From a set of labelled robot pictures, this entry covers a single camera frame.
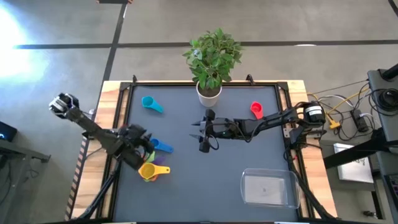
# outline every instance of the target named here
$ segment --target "orange measuring cup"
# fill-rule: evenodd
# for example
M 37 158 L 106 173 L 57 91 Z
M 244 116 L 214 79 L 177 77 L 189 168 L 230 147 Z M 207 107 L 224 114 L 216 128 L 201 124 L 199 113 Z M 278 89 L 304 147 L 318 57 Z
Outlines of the orange measuring cup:
M 155 164 L 148 162 L 141 166 L 141 168 L 138 170 L 138 173 L 139 175 L 141 175 L 142 178 L 149 180 L 153 176 L 158 174 L 169 174 L 170 167 L 157 166 Z

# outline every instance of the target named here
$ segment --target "potted plant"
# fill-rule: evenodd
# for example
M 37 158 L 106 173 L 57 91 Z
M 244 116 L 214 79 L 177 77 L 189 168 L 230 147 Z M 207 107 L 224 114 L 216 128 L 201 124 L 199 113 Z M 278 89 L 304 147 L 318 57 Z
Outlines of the potted plant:
M 216 104 L 222 90 L 222 82 L 230 82 L 229 72 L 235 62 L 241 63 L 241 43 L 235 42 L 231 34 L 225 34 L 220 28 L 197 40 L 191 40 L 191 49 L 183 54 L 197 82 L 200 103 L 211 107 Z

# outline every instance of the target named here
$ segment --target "green leaves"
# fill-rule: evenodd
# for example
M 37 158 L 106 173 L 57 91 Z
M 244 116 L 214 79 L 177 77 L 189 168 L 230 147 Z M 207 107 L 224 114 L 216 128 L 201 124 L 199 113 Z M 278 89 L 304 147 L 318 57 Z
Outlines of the green leaves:
M 231 34 L 225 34 L 220 28 L 214 32 L 207 31 L 197 40 L 191 40 L 190 50 L 182 56 L 187 58 L 187 64 L 202 89 L 216 88 L 222 82 L 230 82 L 229 75 L 235 62 L 241 63 L 241 44 L 235 42 Z

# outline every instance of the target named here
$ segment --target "white label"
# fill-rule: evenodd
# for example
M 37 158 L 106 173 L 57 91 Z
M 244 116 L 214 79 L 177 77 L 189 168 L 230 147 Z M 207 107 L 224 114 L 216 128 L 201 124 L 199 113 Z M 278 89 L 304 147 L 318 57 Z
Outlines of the white label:
M 314 115 L 314 114 L 322 114 L 322 111 L 318 110 L 318 111 L 310 111 L 309 112 L 310 116 Z
M 313 111 L 313 110 L 322 110 L 321 106 L 311 106 L 307 109 L 305 109 L 305 112 L 308 113 L 309 111 Z

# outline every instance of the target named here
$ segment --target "clear plastic container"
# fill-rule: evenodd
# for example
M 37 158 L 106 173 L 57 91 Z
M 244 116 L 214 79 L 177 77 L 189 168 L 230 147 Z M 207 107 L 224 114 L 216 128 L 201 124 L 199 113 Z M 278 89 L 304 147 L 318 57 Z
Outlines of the clear plastic container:
M 241 179 L 244 203 L 279 208 L 300 206 L 299 183 L 291 171 L 245 169 Z

